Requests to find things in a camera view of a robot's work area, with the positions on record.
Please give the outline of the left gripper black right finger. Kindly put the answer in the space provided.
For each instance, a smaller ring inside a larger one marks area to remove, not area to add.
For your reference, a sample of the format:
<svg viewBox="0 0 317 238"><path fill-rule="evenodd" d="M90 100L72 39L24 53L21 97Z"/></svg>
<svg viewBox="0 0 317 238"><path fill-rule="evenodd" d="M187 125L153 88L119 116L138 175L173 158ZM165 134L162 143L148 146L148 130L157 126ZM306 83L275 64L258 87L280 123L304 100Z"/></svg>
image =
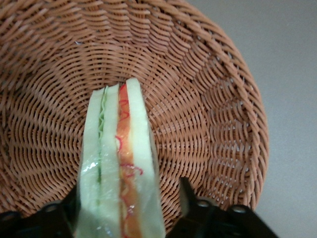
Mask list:
<svg viewBox="0 0 317 238"><path fill-rule="evenodd" d="M248 206L222 210L206 197L197 197L189 179L180 178L181 217L172 238L276 238L275 232Z"/></svg>

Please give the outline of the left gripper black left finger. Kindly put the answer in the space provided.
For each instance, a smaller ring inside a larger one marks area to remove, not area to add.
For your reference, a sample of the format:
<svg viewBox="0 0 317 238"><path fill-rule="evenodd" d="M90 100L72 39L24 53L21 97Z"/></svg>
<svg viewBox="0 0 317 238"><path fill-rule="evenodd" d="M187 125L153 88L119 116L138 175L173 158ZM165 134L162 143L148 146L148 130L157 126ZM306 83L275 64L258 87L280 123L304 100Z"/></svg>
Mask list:
<svg viewBox="0 0 317 238"><path fill-rule="evenodd" d="M2 238L73 238L78 217L77 190L45 204L29 217L17 211L0 214Z"/></svg>

